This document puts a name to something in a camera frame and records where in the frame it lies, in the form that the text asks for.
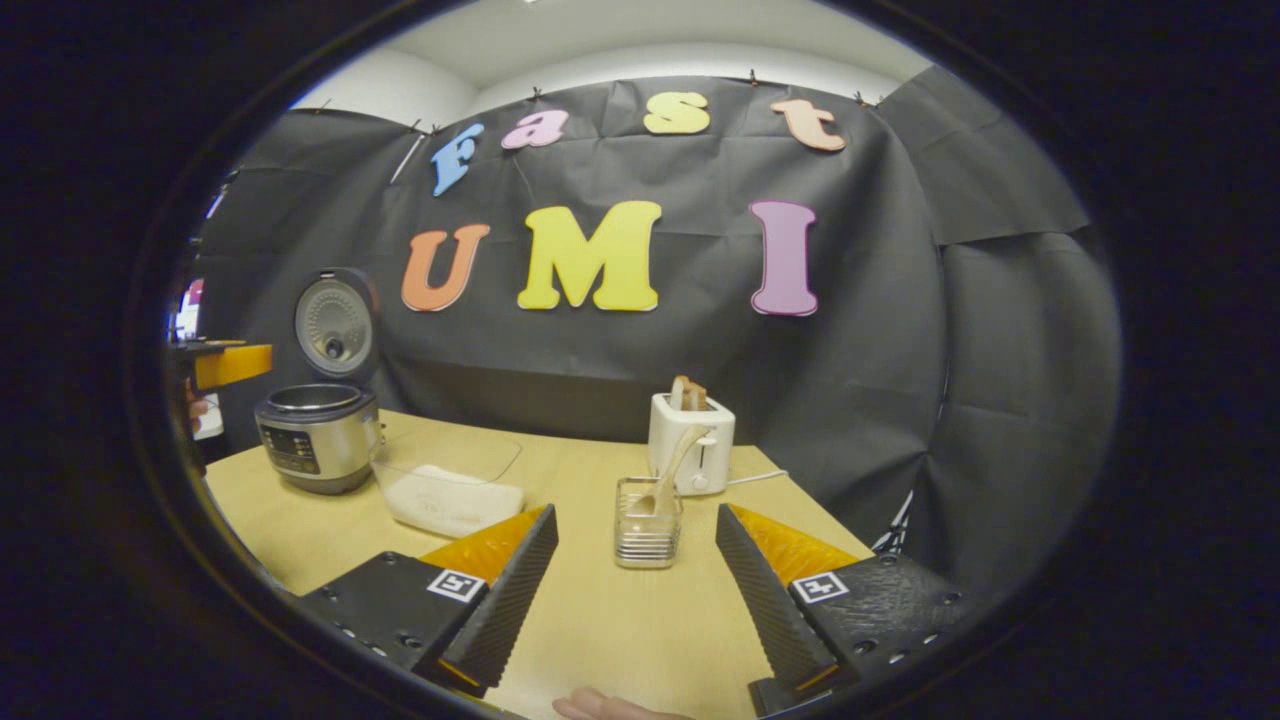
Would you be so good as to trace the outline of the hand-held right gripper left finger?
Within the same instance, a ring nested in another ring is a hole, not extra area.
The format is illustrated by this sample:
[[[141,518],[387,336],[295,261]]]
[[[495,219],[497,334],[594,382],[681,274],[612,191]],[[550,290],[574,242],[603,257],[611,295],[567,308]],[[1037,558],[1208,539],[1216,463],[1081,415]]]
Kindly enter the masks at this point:
[[[349,643],[480,700],[500,684],[558,542],[547,503],[420,557],[380,552],[300,606]]]

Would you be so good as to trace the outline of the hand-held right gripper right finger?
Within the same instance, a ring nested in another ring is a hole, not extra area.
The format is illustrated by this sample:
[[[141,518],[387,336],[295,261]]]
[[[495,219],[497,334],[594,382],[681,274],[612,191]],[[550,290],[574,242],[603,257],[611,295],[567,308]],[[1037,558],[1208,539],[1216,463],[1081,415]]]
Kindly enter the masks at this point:
[[[788,700],[869,688],[941,651],[980,598],[900,553],[856,557],[736,503],[716,546]]]

